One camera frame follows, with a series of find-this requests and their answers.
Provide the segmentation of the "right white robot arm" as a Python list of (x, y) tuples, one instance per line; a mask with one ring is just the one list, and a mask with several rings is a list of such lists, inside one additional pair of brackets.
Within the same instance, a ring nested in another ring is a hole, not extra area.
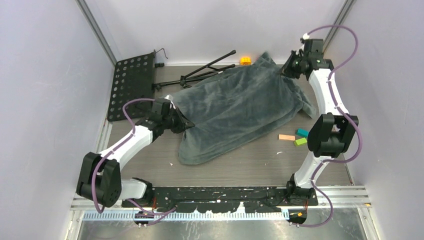
[(342, 102), (333, 63), (324, 58), (323, 39), (303, 37), (300, 42), (302, 46), (291, 51), (281, 73), (294, 79), (306, 77), (319, 117), (307, 135), (308, 154), (286, 184), (285, 199), (291, 205), (303, 204), (316, 196), (315, 181), (330, 162), (348, 150), (359, 125), (358, 117), (349, 114)]

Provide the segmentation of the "grey fluffy pillowcase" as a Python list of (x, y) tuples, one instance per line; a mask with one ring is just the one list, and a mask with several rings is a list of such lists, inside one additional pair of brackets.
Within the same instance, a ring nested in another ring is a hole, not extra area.
[(172, 95), (193, 123), (184, 131), (178, 160), (200, 165), (266, 135), (303, 111), (317, 109), (293, 78), (264, 52), (248, 66), (228, 69)]

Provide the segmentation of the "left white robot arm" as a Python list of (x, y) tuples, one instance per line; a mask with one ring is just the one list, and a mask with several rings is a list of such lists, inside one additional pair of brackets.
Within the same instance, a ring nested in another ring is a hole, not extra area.
[(131, 202), (136, 207), (148, 207), (155, 197), (152, 184), (137, 177), (122, 179), (122, 169), (164, 131), (179, 134), (194, 127), (194, 123), (183, 115), (169, 95), (165, 98), (150, 98), (151, 109), (143, 112), (139, 121), (133, 122), (127, 108), (131, 104), (145, 101), (144, 98), (138, 98), (123, 105), (123, 114), (131, 124), (129, 133), (111, 147), (99, 153), (89, 152), (83, 158), (76, 194), (93, 201), (98, 213), (118, 201)]

